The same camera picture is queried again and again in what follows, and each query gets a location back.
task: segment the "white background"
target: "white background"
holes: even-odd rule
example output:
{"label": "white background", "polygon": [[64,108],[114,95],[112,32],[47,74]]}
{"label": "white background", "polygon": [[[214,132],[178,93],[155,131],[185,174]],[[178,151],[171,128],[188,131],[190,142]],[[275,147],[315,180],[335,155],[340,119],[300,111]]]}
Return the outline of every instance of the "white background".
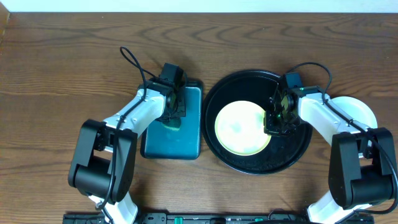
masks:
{"label": "white background", "polygon": [[10,12],[398,12],[398,0],[0,0]]}

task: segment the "black plate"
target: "black plate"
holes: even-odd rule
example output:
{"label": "black plate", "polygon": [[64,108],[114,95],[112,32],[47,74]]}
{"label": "black plate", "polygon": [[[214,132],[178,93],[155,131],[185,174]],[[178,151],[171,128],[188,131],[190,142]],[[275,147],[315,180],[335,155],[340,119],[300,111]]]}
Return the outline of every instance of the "black plate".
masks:
{"label": "black plate", "polygon": [[312,136],[309,124],[299,126],[289,137],[271,137],[261,152],[251,156],[235,155],[217,140],[215,121],[224,106],[245,100],[267,110],[268,99],[273,96],[279,79],[273,72],[245,70],[223,78],[207,94],[201,119],[203,136],[211,151],[228,166],[248,174],[271,174],[293,165],[307,149]]}

